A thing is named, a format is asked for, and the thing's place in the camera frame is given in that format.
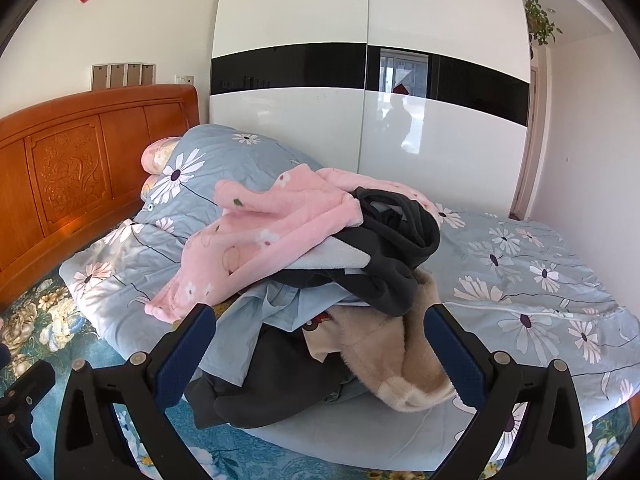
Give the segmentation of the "beige fleece garment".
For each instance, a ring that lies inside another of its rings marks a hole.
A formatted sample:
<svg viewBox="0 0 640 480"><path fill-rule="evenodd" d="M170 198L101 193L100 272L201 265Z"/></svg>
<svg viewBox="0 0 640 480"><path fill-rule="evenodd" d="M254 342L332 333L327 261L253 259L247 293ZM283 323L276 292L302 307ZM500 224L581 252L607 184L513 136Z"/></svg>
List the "beige fleece garment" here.
<svg viewBox="0 0 640 480"><path fill-rule="evenodd" d="M439 303L431 274L414 272L412 307L389 316L365 307L336 306L304 326L312 358L339 354L355 377L389 408L426 411L454 396L454 386L424 335L426 310Z"/></svg>

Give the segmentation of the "white wall socket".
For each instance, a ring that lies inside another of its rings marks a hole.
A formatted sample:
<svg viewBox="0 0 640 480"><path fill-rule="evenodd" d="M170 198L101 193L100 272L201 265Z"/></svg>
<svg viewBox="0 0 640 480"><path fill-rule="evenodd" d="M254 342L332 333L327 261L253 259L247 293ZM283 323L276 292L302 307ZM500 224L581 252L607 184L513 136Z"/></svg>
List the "white wall socket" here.
<svg viewBox="0 0 640 480"><path fill-rule="evenodd" d="M194 77L189 75L176 75L175 84L190 84L194 85Z"/></svg>

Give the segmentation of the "black white striped jacket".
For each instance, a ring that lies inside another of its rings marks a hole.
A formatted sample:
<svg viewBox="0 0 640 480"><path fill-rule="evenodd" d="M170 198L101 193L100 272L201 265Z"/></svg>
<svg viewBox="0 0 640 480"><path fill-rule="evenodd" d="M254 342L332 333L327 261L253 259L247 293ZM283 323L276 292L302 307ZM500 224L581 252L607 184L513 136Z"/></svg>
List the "black white striped jacket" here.
<svg viewBox="0 0 640 480"><path fill-rule="evenodd" d="M334 282L389 316L407 313L418 280L413 274L436 252L440 242L437 221L411 198L375 188L356 188L363 214L361 226L346 228L335 237L370 257L361 269L285 269L273 275L279 283L311 288Z"/></svg>

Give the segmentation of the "orange wooden headboard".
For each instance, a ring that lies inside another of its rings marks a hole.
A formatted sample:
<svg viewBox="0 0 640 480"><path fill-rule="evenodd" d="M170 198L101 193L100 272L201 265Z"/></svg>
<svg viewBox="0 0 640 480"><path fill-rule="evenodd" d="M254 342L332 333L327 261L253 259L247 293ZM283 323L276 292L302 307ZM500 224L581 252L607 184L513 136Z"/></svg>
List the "orange wooden headboard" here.
<svg viewBox="0 0 640 480"><path fill-rule="evenodd" d="M62 96L1 121L1 307L141 207L141 155L198 125L190 84Z"/></svg>

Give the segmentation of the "row of picture frames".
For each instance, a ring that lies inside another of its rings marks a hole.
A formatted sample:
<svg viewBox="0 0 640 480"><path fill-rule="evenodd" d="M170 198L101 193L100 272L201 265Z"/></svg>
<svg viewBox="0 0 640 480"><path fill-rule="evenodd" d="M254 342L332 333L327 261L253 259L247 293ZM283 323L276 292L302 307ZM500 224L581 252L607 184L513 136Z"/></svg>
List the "row of picture frames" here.
<svg viewBox="0 0 640 480"><path fill-rule="evenodd" d="M156 66L146 63L113 63L93 65L91 90L155 84Z"/></svg>

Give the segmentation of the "white black sliding wardrobe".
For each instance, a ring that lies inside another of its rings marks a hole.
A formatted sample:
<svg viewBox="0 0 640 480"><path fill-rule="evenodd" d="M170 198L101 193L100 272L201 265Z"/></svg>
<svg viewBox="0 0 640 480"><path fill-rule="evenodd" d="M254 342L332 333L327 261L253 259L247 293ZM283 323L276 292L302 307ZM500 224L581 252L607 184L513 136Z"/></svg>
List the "white black sliding wardrobe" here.
<svg viewBox="0 0 640 480"><path fill-rule="evenodd" d="M505 216L529 67L522 0L219 0L209 118Z"/></svg>

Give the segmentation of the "teal floral bed blanket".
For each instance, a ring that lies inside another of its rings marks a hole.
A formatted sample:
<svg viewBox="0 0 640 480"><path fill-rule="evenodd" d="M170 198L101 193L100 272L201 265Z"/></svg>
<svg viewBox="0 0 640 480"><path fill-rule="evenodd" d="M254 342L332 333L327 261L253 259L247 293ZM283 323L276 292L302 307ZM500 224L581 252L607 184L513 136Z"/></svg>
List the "teal floral bed blanket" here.
<svg viewBox="0 0 640 480"><path fill-rule="evenodd" d="M432 273L447 309L487 348L504 350L521 364L567 362L586 426L587 471L597 477L631 430L626 404L639 389L638 318L588 269L562 270L557 292L538 286L529 270L517 283L477 268L434 266ZM51 478L70 364L84 358L107 366L120 356L82 316L59 278L41 282L9 308L1 340L12 354L2 385L40 360L54 368L55 385L35 410L32 429L40 450L30 461L40 477ZM452 400L405 416L358 396L248 431L224 425L198 429L185 403L171 408L168 417L215 479L425 479L472 414Z"/></svg>

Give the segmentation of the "green potted plant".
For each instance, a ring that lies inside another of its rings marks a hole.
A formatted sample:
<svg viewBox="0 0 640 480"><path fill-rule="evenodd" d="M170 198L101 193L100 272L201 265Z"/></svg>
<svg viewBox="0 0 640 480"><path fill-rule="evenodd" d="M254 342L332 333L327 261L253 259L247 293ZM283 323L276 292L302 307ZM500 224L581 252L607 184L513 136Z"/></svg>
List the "green potted plant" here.
<svg viewBox="0 0 640 480"><path fill-rule="evenodd" d="M538 46L548 46L550 41L556 41L556 36L563 35L562 29L550 20L549 13L544 10L539 0L526 0L524 9L530 42L536 42Z"/></svg>

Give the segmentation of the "pink fleece floral garment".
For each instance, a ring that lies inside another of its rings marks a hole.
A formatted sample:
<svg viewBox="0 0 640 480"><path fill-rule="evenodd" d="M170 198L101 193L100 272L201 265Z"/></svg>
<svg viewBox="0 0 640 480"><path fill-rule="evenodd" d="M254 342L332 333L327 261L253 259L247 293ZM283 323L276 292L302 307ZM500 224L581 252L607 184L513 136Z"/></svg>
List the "pink fleece floral garment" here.
<svg viewBox="0 0 640 480"><path fill-rule="evenodd" d="M221 180L215 186L221 217L186 241L177 274L146 303L145 313L172 323L196 304L214 306L281 270L363 268L370 257L335 237L362 225L356 188L405 195L437 221L435 205L421 192L335 168L298 165L265 192Z"/></svg>

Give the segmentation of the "dark grey garment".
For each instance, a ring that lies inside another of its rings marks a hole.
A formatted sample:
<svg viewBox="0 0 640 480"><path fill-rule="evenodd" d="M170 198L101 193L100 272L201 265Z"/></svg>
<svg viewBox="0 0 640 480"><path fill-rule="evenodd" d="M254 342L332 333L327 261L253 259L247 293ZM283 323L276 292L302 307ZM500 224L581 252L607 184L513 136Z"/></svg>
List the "dark grey garment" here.
<svg viewBox="0 0 640 480"><path fill-rule="evenodd" d="M200 429L223 424L253 429L335 399L354 379L337 352L315 360L300 328L287 333L265 326L242 386L204 373L186 386L184 396Z"/></svg>

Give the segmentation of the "light blue shirt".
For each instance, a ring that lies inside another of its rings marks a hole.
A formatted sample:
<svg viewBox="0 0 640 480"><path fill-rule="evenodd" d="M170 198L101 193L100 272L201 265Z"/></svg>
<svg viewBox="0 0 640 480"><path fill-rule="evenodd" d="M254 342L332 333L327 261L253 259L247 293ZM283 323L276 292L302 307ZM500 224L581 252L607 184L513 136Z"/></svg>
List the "light blue shirt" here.
<svg viewBox="0 0 640 480"><path fill-rule="evenodd" d="M262 326L291 333L334 304L364 307L367 303L336 283L299 289L275 281L261 282L218 318L200 370L242 386Z"/></svg>

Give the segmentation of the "pink floral pillow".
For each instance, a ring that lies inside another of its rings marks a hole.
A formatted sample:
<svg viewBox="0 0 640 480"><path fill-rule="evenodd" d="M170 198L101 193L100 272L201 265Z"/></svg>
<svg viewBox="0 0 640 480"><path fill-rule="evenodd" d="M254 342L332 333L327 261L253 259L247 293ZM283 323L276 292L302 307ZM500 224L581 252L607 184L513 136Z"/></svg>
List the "pink floral pillow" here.
<svg viewBox="0 0 640 480"><path fill-rule="evenodd" d="M158 180L160 180L160 176L156 174L150 174L149 177L145 179L140 191L140 200L142 200L142 202L146 202L149 199L152 188L154 188Z"/></svg>
<svg viewBox="0 0 640 480"><path fill-rule="evenodd" d="M180 136L168 136L148 145L141 155L141 167L147 174L161 174Z"/></svg>

